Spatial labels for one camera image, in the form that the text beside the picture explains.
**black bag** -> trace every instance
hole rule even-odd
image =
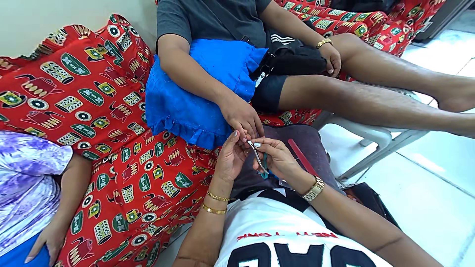
[[[332,0],[330,8],[352,12],[391,12],[395,0]]]
[[[394,224],[397,228],[401,229],[394,217],[384,205],[380,195],[376,193],[367,183],[363,182],[359,184],[350,184],[340,189],[346,193],[347,197],[355,198],[359,204],[362,204],[366,208],[378,213],[390,223]]]
[[[230,12],[218,5],[216,0],[203,0],[208,8],[215,14],[224,27],[231,33],[235,40],[247,42],[250,45],[252,40],[241,34],[232,25],[229,18]],[[307,26],[315,30],[311,22],[306,21]],[[256,71],[249,76],[251,79],[258,79],[273,75],[310,75],[320,74],[326,69],[326,59],[320,54],[317,48],[304,45],[300,40],[283,36],[275,30],[266,30],[266,47],[268,52],[262,59]]]

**person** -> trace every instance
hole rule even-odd
[[[53,266],[90,178],[71,146],[0,131],[0,265]]]
[[[279,140],[252,142],[267,153],[270,171],[295,191],[267,189],[228,205],[236,177],[246,171],[241,169],[248,150],[238,145],[239,137],[235,130],[223,145],[208,194],[173,267],[442,267],[396,226],[304,171]],[[293,204],[303,199],[292,192],[311,207],[298,210]],[[329,230],[323,218],[342,235]]]
[[[350,33],[331,36],[319,48],[327,60],[322,75],[268,76],[256,88],[252,107],[211,77],[189,56],[194,39],[234,40],[204,0],[161,0],[157,9],[157,49],[163,71],[183,89],[216,103],[226,119],[252,138],[264,136],[256,110],[324,109],[362,124],[446,131],[475,137],[475,79],[430,71],[379,51]],[[272,0],[216,1],[229,21],[263,48],[263,25],[317,46],[324,37]],[[439,109],[393,91],[336,79],[340,71],[364,83],[417,91],[434,97]]]

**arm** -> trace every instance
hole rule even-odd
[[[219,106],[237,96],[190,56],[190,44],[185,38],[165,34],[158,39],[157,47],[161,69],[181,88]]]
[[[315,184],[315,177],[305,172],[284,143],[259,138],[256,148],[269,154],[270,170],[285,179],[298,193],[306,194]],[[362,244],[395,267],[442,267],[401,230],[377,213],[350,200],[330,186],[310,203],[325,219],[345,236]]]
[[[91,162],[73,154],[61,179],[61,198],[56,214],[38,236],[25,263],[30,262],[46,243],[49,252],[49,265],[53,266],[63,247],[69,225],[81,203],[91,180]]]
[[[160,67],[181,88],[216,103],[226,121],[245,136],[264,136],[257,112],[231,89],[213,78],[190,55],[190,44],[181,36],[165,34],[158,39]]]
[[[304,195],[315,183],[315,178],[301,170],[288,182]],[[392,223],[330,186],[325,186],[311,205],[345,236],[362,244],[394,267],[442,267]]]
[[[190,15],[180,1],[160,1],[157,9],[160,67],[181,88],[216,103],[228,124],[240,131],[242,137],[245,137],[244,129],[252,138],[257,133],[264,136],[264,128],[254,108],[209,75],[190,56]]]
[[[297,16],[283,9],[274,1],[271,1],[266,9],[264,9],[260,18],[271,28],[295,39],[299,39],[308,46],[315,47],[320,41],[325,39],[319,33],[305,25]],[[327,59],[328,73],[332,74],[332,77],[336,77],[342,67],[340,53],[329,43],[322,45],[319,50],[322,56]]]
[[[234,179],[241,171],[246,156],[236,144],[238,131],[234,131],[219,153],[216,171],[209,191],[215,196],[229,198]],[[203,203],[214,210],[226,210],[228,202],[218,201],[206,195]],[[181,244],[173,267],[214,266],[223,240],[224,214],[213,214],[203,208],[198,213],[191,229]]]

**blue ruffled cushion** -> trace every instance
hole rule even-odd
[[[190,55],[211,76],[249,102],[256,83],[249,78],[265,53],[241,41],[197,39]],[[154,135],[168,130],[186,142],[205,149],[224,144],[232,130],[218,105],[182,89],[160,68],[160,60],[150,71],[145,91],[148,126]]]

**white plastic chair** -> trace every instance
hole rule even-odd
[[[398,93],[404,94],[408,97],[411,97],[414,100],[421,102],[420,98],[411,91],[399,89],[399,88],[389,88],[383,86],[377,86]],[[349,121],[342,117],[339,117],[331,112],[322,111],[322,113],[317,117],[313,123],[313,127],[317,130],[320,130],[326,124],[336,124],[346,130],[363,137],[364,139],[360,141],[360,145],[366,147],[371,143],[375,142],[378,144],[376,151],[371,153],[369,156],[361,160],[359,163],[351,167],[344,174],[337,177],[337,180],[340,182],[346,182],[349,178],[358,174],[359,172],[365,170],[366,168],[371,167],[373,164],[382,160],[389,154],[397,151],[401,147],[404,147],[422,136],[426,135],[429,131],[418,131],[418,130],[407,130],[407,129],[394,129],[381,126],[370,126],[364,125],[356,122]],[[394,139],[392,138],[391,133],[401,133]]]

